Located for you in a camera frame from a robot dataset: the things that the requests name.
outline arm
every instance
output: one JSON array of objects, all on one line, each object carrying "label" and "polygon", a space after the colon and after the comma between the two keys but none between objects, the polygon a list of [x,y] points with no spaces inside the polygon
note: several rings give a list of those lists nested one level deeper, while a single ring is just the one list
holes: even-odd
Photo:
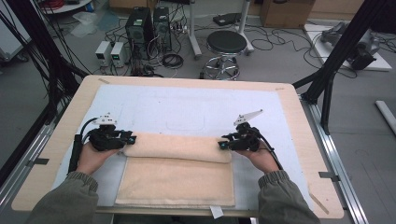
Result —
[{"label": "arm", "polygon": [[85,144],[77,170],[37,203],[26,223],[92,223],[98,185],[91,174],[116,152],[98,152],[91,143]]},{"label": "arm", "polygon": [[298,187],[285,171],[279,170],[274,158],[263,145],[257,152],[237,152],[246,156],[256,168],[265,173],[259,180],[260,223],[320,223]]}]

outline fabric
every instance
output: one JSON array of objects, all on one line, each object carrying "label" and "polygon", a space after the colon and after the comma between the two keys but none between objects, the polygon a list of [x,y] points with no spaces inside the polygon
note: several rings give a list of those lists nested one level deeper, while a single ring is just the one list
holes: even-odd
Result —
[{"label": "fabric", "polygon": [[37,203],[26,223],[92,223],[98,202],[96,188],[91,176],[72,172]]},{"label": "fabric", "polygon": [[232,206],[231,152],[214,137],[137,133],[116,203],[142,207]]},{"label": "fabric", "polygon": [[259,222],[266,224],[317,224],[297,185],[285,171],[275,171],[259,180]]},{"label": "fabric", "polygon": [[168,158],[191,161],[231,162],[231,153],[220,150],[224,138],[180,136],[161,133],[134,133],[136,142],[126,146],[127,157]]}]

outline stool base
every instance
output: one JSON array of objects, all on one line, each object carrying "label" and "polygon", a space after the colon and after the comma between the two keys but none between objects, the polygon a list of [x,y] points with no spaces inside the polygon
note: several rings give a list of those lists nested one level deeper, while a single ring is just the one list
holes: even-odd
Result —
[{"label": "stool base", "polygon": [[205,64],[204,70],[209,77],[218,80],[236,80],[239,76],[239,66],[235,57],[212,58]]}]

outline person's left hand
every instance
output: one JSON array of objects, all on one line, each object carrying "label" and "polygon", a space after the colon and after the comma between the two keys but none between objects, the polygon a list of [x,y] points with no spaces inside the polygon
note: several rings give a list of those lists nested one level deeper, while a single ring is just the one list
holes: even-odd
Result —
[{"label": "person's left hand", "polygon": [[91,142],[88,142],[82,147],[76,171],[86,175],[92,175],[105,163],[107,158],[118,151],[118,149],[98,151],[92,146]]}]

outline wooden table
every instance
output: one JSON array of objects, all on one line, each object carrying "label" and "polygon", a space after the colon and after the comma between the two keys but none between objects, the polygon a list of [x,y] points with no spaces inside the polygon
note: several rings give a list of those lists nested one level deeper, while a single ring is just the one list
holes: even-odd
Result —
[{"label": "wooden table", "polygon": [[[52,137],[43,149],[40,158],[47,158],[47,165],[35,165],[27,176],[21,190],[12,203],[12,208],[19,211],[30,211],[35,204],[52,187],[64,153],[73,141],[74,134],[88,111],[92,100],[101,85],[119,84],[159,87],[192,87],[207,89],[276,91],[282,104],[290,134],[308,182],[309,194],[314,204],[314,213],[320,218],[341,218],[344,211],[329,178],[320,178],[318,172],[327,172],[320,155],[315,137],[310,129],[295,89],[290,84],[261,83],[241,81],[216,81],[200,79],[176,79],[154,77],[86,77],[79,87],[72,102],[67,107]],[[156,214],[211,216],[210,210],[168,210],[147,208],[99,207],[98,212],[123,214]],[[257,211],[246,213],[228,213],[225,216],[254,217]]]}]

